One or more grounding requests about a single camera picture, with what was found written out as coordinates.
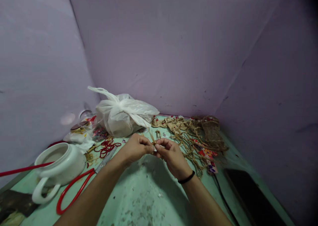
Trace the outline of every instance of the jar lid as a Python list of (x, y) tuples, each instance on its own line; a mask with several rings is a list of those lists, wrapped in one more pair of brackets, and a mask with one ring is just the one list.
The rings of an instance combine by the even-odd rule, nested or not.
[(76, 130), (78, 128), (81, 128), (85, 125), (88, 125), (88, 121), (83, 121), (83, 122), (80, 122), (78, 124), (75, 124), (74, 126), (71, 127), (71, 131)]

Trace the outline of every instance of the black wristband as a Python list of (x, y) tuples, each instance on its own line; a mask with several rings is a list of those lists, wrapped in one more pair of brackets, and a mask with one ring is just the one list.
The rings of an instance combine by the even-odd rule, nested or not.
[(195, 172), (192, 171), (192, 174), (191, 174), (188, 178), (186, 178), (185, 180), (178, 181), (178, 183), (180, 183), (180, 184), (187, 183), (189, 180), (192, 179), (192, 177), (193, 177), (194, 175), (195, 175)]

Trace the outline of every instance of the scissor blade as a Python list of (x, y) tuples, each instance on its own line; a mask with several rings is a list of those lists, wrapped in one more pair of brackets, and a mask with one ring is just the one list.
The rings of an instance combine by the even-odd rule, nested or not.
[(115, 153), (117, 147), (115, 146), (114, 149), (112, 149), (107, 156), (102, 160), (102, 162), (97, 166), (95, 169), (96, 174), (107, 164), (107, 162), (112, 158), (113, 154)]

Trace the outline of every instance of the red yarn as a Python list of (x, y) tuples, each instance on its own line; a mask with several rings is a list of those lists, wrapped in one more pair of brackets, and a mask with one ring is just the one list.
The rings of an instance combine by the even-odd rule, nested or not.
[(99, 152), (99, 158), (105, 158), (105, 156), (107, 156), (108, 152), (110, 152), (112, 149), (114, 149), (115, 146), (121, 146), (122, 144), (121, 143), (113, 143), (114, 142), (114, 139), (111, 139), (111, 140), (106, 140), (101, 144), (103, 145), (104, 147), (99, 149), (99, 150), (96, 150), (96, 148), (94, 149), (94, 152)]

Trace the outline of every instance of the white ceramic pot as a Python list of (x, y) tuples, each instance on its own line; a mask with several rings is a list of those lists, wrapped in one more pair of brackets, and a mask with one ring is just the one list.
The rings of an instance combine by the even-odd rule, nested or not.
[[(50, 201), (61, 185), (70, 183), (83, 171), (86, 158), (77, 147), (63, 142), (53, 145), (42, 152), (35, 160), (34, 165), (53, 161), (54, 163), (37, 170), (41, 180), (32, 194), (34, 203), (43, 204)], [(54, 186), (53, 190), (45, 198), (41, 195), (44, 185)]]

